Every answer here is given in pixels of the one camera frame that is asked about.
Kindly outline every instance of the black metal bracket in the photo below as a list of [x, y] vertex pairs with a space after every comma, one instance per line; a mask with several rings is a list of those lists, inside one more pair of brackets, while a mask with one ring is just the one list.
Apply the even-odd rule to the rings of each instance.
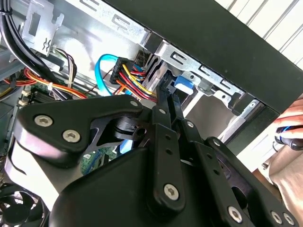
[[[291, 213], [223, 143], [217, 138], [201, 139], [195, 125], [183, 118], [177, 97], [158, 89], [157, 98], [158, 104], [151, 110], [131, 96], [110, 96], [32, 105], [20, 111], [14, 131], [17, 142], [56, 166], [73, 166], [85, 152], [112, 146], [123, 139], [135, 141], [128, 154], [68, 186], [62, 193], [63, 199], [61, 196], [56, 202], [55, 214], [51, 217], [67, 217], [65, 212], [72, 210], [79, 213], [77, 209], [83, 209], [81, 204], [93, 203], [96, 196], [102, 196], [99, 188], [105, 186], [103, 179], [106, 182], [110, 179], [108, 190], [116, 191], [121, 182], [123, 197], [122, 201], [111, 198], [110, 204], [118, 202], [128, 209], [134, 203], [126, 197], [138, 195], [140, 206], [147, 205], [149, 213], [164, 223], [181, 218], [180, 226], [184, 226], [189, 217], [197, 218], [196, 214], [199, 217], [199, 210], [192, 209], [200, 204], [207, 205], [204, 210], [207, 217], [203, 215], [203, 223], [209, 223], [207, 226], [280, 226], [273, 218], [273, 212], [279, 217], [289, 215], [298, 225]], [[38, 115], [50, 117], [53, 123], [48, 127], [38, 125], [35, 122]], [[81, 139], [67, 142], [62, 138], [65, 130], [77, 131]], [[135, 170], [129, 172], [133, 167], [145, 171], [145, 166], [146, 172], [140, 176]], [[120, 179], [126, 171], [129, 174], [126, 178], [123, 176], [122, 181], [112, 181]], [[136, 185], [142, 182], [146, 182], [144, 192]], [[86, 194], [85, 202], [81, 200], [83, 193]], [[77, 206], [71, 206], [73, 203], [67, 200], [73, 200]], [[96, 206], [101, 209], [103, 205], [99, 203], [94, 209]], [[85, 206], [85, 212], [89, 216], [93, 211]], [[145, 214], [141, 216], [139, 212], [139, 217], [135, 213], [132, 213], [134, 217], [130, 217], [130, 223], [134, 218], [146, 218]], [[106, 218], [106, 214], [101, 217], [102, 220]], [[283, 225], [291, 226], [285, 220]]]

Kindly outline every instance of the orange wire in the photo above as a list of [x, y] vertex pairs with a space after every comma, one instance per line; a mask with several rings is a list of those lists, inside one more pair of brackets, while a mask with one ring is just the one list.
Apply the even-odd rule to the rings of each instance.
[[[33, 80], [35, 80], [37, 82], [40, 82], [40, 83], [42, 83], [44, 85], [49, 86], [51, 84], [50, 82], [45, 81], [45, 80], [43, 80], [43, 79], [35, 76], [29, 69], [25, 69], [24, 70], [24, 74], [26, 75], [26, 77], [28, 77], [30, 79], [33, 79]], [[86, 95], [82, 94], [81, 92], [79, 92], [79, 91], [77, 91], [77, 90], [75, 90], [73, 88], [68, 88], [68, 87], [65, 87], [65, 86], [61, 86], [59, 84], [52, 84], [51, 87], [60, 89], [62, 91], [69, 92], [69, 93], [77, 96], [78, 98], [87, 98]]]
[[[10, 84], [10, 81], [8, 79], [4, 79], [4, 82], [7, 84]], [[37, 83], [36, 81], [34, 81], [33, 79], [30, 80], [17, 80], [16, 81], [16, 86], [17, 87], [21, 87], [21, 86], [25, 86], [25, 85], [32, 85]]]
[[118, 95], [121, 91], [123, 91], [124, 88], [125, 88], [124, 86], [121, 86], [121, 88], [117, 91], [117, 95]]
[[[117, 82], [118, 84], [120, 84], [121, 86], [124, 86], [124, 84], [122, 84], [119, 80], [116, 80], [116, 82]], [[125, 86], [125, 88], [126, 88], [127, 90], [129, 90], [129, 92], [132, 93], [134, 96], [136, 96], [136, 98], [138, 98], [138, 99], [141, 100], [141, 98], [138, 97], [136, 94], [134, 94], [134, 93], [129, 89], [129, 87]]]

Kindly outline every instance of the hand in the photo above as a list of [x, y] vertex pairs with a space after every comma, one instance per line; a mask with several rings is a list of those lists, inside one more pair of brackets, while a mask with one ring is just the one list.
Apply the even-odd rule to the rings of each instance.
[[295, 101], [274, 121], [276, 128], [298, 125], [302, 125], [302, 128], [282, 132], [281, 136], [290, 139], [303, 139], [303, 99]]

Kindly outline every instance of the wire bundle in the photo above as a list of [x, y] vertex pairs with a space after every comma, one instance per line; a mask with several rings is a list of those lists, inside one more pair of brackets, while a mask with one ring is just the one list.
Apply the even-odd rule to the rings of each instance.
[[14, 88], [7, 88], [2, 93], [0, 93], [0, 102], [4, 101], [5, 99], [11, 97], [13, 94], [15, 94], [17, 91], [19, 91], [21, 87], [14, 87]]
[[55, 52], [59, 53], [62, 57], [64, 57], [67, 60], [68, 63], [68, 72], [69, 72], [69, 79], [68, 79], [68, 88], [72, 88], [73, 81], [75, 80], [75, 77], [77, 75], [77, 65], [75, 63], [74, 58], [69, 55], [66, 51], [55, 48]]
[[[56, 84], [59, 83], [58, 79], [53, 75], [46, 64], [39, 59], [22, 40], [13, 21], [10, 0], [0, 0], [0, 31], [7, 48], [23, 65], [45, 80]], [[61, 100], [71, 98], [56, 88], [53, 92]]]
[[120, 77], [116, 82], [121, 86], [117, 93], [121, 92], [121, 88], [125, 87], [138, 99], [149, 99], [153, 102], [156, 102], [157, 99], [153, 96], [152, 92], [147, 90], [141, 85], [141, 82], [145, 80], [145, 72], [140, 72], [137, 70], [128, 70], [126, 65], [122, 65], [123, 70], [119, 72]]
[[[3, 80], [6, 84], [11, 84], [11, 80], [9, 79], [4, 79]], [[24, 77], [24, 75], [22, 75], [21, 77], [19, 77], [15, 82], [13, 82], [13, 84], [17, 87], [22, 87], [22, 86], [26, 86], [26, 85], [32, 85], [37, 83], [37, 81], [33, 80], [33, 79], [26, 79]]]
[[24, 69], [24, 75], [29, 78], [29, 79], [32, 79], [36, 82], [39, 82], [41, 84], [44, 84], [46, 86], [48, 86], [50, 89], [58, 89], [58, 90], [61, 90], [61, 91], [65, 91], [65, 92], [68, 92], [78, 98], [81, 98], [81, 99], [84, 99], [84, 98], [87, 98], [87, 96], [83, 93], [81, 93], [80, 91], [77, 91], [73, 88], [69, 88], [69, 87], [65, 87], [65, 86], [62, 86], [62, 85], [59, 85], [59, 84], [55, 84], [55, 83], [52, 83], [52, 82], [48, 82], [46, 80], [43, 80], [37, 76], [35, 76], [29, 69]]

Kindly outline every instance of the yellow wire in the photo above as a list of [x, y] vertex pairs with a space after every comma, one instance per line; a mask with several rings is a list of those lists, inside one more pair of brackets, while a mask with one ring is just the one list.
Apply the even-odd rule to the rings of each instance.
[[[41, 84], [44, 84], [44, 85], [46, 85], [46, 86], [49, 86], [49, 82], [46, 82], [46, 81], [43, 81], [43, 80], [41, 80], [41, 79], [37, 79], [34, 75], [31, 75], [31, 72], [29, 71], [28, 72], [28, 74], [29, 74], [29, 76], [31, 77], [31, 79], [33, 79], [33, 80], [35, 80], [35, 81], [37, 81], [37, 82], [39, 82], [39, 83], [41, 83]], [[56, 84], [52, 84], [52, 87], [53, 88], [56, 88], [56, 89], [59, 89], [59, 90], [62, 90], [62, 91], [66, 91], [66, 92], [69, 92], [69, 93], [71, 93], [71, 94], [73, 94], [74, 96], [76, 96], [76, 97], [78, 97], [78, 98], [85, 98], [85, 96], [81, 96], [81, 95], [79, 95], [79, 94], [77, 94], [76, 92], [73, 92], [73, 89], [72, 88], [63, 88], [63, 87], [59, 87], [59, 86], [57, 86]]]
[[136, 81], [136, 78], [129, 72], [129, 70], [127, 69], [127, 67], [123, 64], [122, 65], [124, 70], [126, 71], [128, 77], [133, 81], [133, 83], [135, 85], [137, 85], [141, 90], [145, 91], [147, 94], [151, 95], [152, 92], [147, 90], [146, 88], [144, 88], [141, 84], [139, 84], [137, 81]]
[[0, 97], [6, 95], [12, 88], [7, 88], [5, 91], [3, 91], [1, 94], [0, 94]]

